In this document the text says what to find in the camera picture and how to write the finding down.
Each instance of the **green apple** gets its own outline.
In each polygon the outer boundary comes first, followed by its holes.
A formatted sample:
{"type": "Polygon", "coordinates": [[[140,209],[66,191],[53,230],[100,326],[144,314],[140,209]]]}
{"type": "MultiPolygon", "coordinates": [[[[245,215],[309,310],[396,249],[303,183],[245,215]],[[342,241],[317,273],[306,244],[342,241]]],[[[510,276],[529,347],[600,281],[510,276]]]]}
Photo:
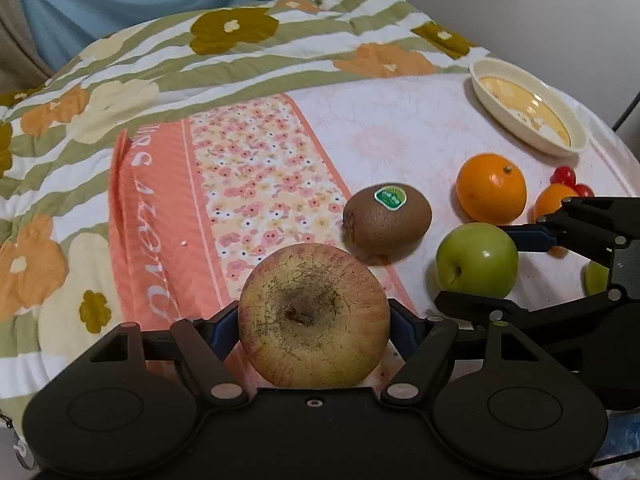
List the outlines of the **green apple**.
{"type": "Polygon", "coordinates": [[[518,250],[499,227],[461,225],[440,243],[436,272],[445,290],[504,298],[516,283],[518,250]]]}
{"type": "Polygon", "coordinates": [[[607,290],[609,269],[596,262],[589,262],[582,268],[582,284],[587,296],[607,290]]]}

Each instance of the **green fruit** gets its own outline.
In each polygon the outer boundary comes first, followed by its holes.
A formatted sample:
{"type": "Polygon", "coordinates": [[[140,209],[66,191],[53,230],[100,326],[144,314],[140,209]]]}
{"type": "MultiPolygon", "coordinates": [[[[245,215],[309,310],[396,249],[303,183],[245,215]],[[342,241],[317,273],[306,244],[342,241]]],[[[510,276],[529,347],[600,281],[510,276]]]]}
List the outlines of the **green fruit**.
{"type": "Polygon", "coordinates": [[[440,243],[436,272],[445,290],[504,298],[516,283],[518,250],[499,227],[461,225],[440,243]]]}
{"type": "Polygon", "coordinates": [[[582,284],[587,296],[607,290],[609,269],[596,262],[589,262],[582,268],[582,284]]]}
{"type": "Polygon", "coordinates": [[[407,184],[377,184],[353,195],[344,206],[348,241],[370,256],[396,254],[418,242],[431,225],[431,206],[407,184]]]}

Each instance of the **fruit sticker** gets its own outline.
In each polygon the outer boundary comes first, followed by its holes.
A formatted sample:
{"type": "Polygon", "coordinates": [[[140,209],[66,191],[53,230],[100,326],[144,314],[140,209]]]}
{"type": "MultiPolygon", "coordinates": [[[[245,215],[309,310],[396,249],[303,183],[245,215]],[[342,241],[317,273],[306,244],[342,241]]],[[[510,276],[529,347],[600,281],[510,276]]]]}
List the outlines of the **fruit sticker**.
{"type": "Polygon", "coordinates": [[[398,211],[406,203],[406,193],[397,186],[383,186],[373,197],[389,211],[398,211]]]}

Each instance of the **bowl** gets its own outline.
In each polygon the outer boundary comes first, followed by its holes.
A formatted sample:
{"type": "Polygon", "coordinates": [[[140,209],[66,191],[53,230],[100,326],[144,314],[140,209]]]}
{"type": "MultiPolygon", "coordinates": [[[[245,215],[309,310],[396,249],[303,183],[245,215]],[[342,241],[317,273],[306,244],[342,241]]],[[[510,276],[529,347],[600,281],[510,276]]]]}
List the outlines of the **bowl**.
{"type": "Polygon", "coordinates": [[[470,67],[474,91],[494,118],[529,146],[553,156],[571,156],[589,145],[578,117],[556,91],[506,61],[476,60],[470,67]]]}

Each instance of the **small orange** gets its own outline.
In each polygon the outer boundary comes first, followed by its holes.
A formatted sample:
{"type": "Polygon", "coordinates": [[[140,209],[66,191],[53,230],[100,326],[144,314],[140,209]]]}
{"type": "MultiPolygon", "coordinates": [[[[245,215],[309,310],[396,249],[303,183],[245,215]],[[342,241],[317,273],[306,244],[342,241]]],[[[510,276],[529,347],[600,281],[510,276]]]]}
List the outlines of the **small orange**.
{"type": "Polygon", "coordinates": [[[578,196],[578,194],[566,184],[552,184],[543,190],[533,206],[533,218],[535,222],[537,218],[544,215],[555,213],[562,207],[562,199],[566,196],[578,196]]]}
{"type": "Polygon", "coordinates": [[[481,153],[466,161],[456,179],[456,194],[476,222],[513,222],[527,203],[527,186],[520,169],[503,156],[481,153]]]}

